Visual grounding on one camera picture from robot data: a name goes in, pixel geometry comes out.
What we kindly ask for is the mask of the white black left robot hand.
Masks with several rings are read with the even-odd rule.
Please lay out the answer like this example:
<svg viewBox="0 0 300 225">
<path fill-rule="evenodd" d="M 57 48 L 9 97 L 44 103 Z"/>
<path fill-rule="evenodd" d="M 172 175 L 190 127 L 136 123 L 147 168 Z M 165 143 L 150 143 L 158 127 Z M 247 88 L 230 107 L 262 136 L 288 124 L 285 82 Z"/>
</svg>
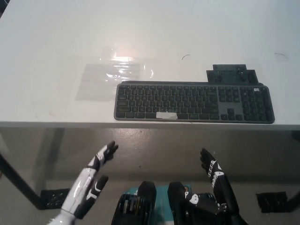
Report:
<svg viewBox="0 0 300 225">
<path fill-rule="evenodd" d="M 59 215 L 63 218 L 59 219 L 60 224 L 74 225 L 77 219 L 85 217 L 108 181 L 106 175 L 101 176 L 98 180 L 95 178 L 100 168 L 113 159 L 117 149 L 118 145 L 115 141 L 111 141 L 101 148 L 82 169 L 61 207 Z"/>
</svg>

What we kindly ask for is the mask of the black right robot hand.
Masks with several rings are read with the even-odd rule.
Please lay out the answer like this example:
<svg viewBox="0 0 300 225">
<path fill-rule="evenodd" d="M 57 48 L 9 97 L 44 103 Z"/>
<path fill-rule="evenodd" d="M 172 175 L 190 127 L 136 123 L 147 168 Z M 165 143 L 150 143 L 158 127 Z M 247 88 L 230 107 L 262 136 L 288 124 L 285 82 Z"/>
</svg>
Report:
<svg viewBox="0 0 300 225">
<path fill-rule="evenodd" d="M 225 173 L 217 160 L 205 148 L 201 150 L 200 159 L 202 162 L 201 166 L 206 171 L 212 187 L 214 187 L 217 181 L 225 176 Z"/>
</svg>

